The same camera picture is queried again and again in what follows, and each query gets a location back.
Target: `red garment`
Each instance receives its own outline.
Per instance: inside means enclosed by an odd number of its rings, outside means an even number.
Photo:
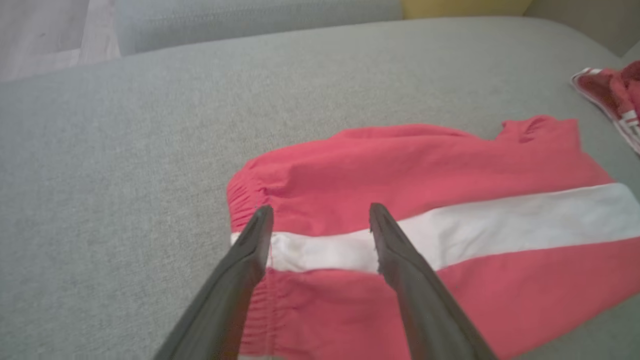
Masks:
[[[622,71],[586,68],[571,79],[609,117],[629,146],[640,154],[640,60]]]
[[[507,121],[493,141],[430,125],[352,129],[259,156],[228,186],[233,232],[263,204],[275,212],[242,354],[410,358],[396,294],[374,273],[372,202],[501,358],[640,291],[640,206],[581,151],[576,120]]]

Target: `gray couch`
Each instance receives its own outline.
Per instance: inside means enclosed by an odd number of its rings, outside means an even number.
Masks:
[[[399,0],[123,0],[116,12],[122,55],[403,15]]]
[[[0,84],[0,358],[151,356],[228,249],[245,161],[348,128],[580,119],[640,195],[640,160],[569,85],[621,60],[526,18],[379,22],[185,45]],[[640,358],[640,297],[525,355]]]

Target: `gray fabric upholstery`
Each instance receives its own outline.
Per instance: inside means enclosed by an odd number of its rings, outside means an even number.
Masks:
[[[401,20],[399,0],[118,0],[125,55],[211,40]]]
[[[572,332],[519,357],[520,360],[631,360],[640,357],[640,295]]]
[[[493,138],[506,119],[575,117],[585,150],[638,196],[640,160],[568,81],[620,61],[547,20],[429,19],[189,45],[0,84],[0,358],[150,356],[228,248],[232,174],[348,127],[430,123]],[[560,342],[627,346],[640,336],[634,304]],[[542,354],[529,359],[556,358]]]

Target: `white trim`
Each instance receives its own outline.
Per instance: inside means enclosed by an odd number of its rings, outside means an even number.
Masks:
[[[631,130],[629,124],[627,124],[626,121],[614,121],[613,126],[616,127],[625,141],[627,141],[627,144],[629,144],[634,151],[640,154],[640,140],[633,134],[633,130]]]
[[[626,113],[620,115],[620,120],[627,121],[627,120],[635,119],[637,117],[638,115],[636,114],[635,110],[629,110]]]
[[[438,270],[479,256],[640,237],[640,205],[626,186],[607,184],[447,206],[398,223]],[[268,266],[374,273],[378,257],[368,229],[334,236],[281,232],[271,237]]]
[[[586,67],[586,68],[584,68],[582,71],[580,71],[579,73],[577,73],[576,75],[574,75],[574,76],[572,77],[572,79],[573,79],[573,78],[575,78],[576,76],[580,76],[580,75],[586,74],[586,73],[588,73],[589,71],[591,71],[591,68],[590,68],[590,67]]]

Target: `red fabric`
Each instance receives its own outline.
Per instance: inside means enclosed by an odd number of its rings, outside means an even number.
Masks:
[[[640,113],[640,60],[622,71],[604,69],[597,74],[585,72],[577,79],[580,89],[600,101],[621,119],[624,113]],[[637,123],[637,117],[627,120]]]
[[[640,291],[639,256],[634,238],[485,256],[438,275],[496,355],[509,359]],[[411,359],[396,293],[380,275],[270,270],[248,314],[244,355]]]
[[[629,146],[640,154],[640,61],[622,71],[584,69],[573,76],[572,82],[605,112]]]
[[[269,152],[228,187],[233,231],[270,204],[275,231],[368,228],[381,202],[402,220],[430,209],[611,183],[580,149],[576,120],[507,121],[492,141],[430,125],[343,131]],[[485,256],[439,274],[501,358],[558,337],[640,291],[640,240]],[[396,295],[378,275],[269,269],[241,353],[286,359],[409,359]]]
[[[249,161],[229,183],[233,232],[261,205],[274,231],[309,236],[369,226],[369,206],[396,220],[442,206],[613,180],[580,149],[576,120],[506,121],[493,141],[459,130],[407,125],[346,130]]]

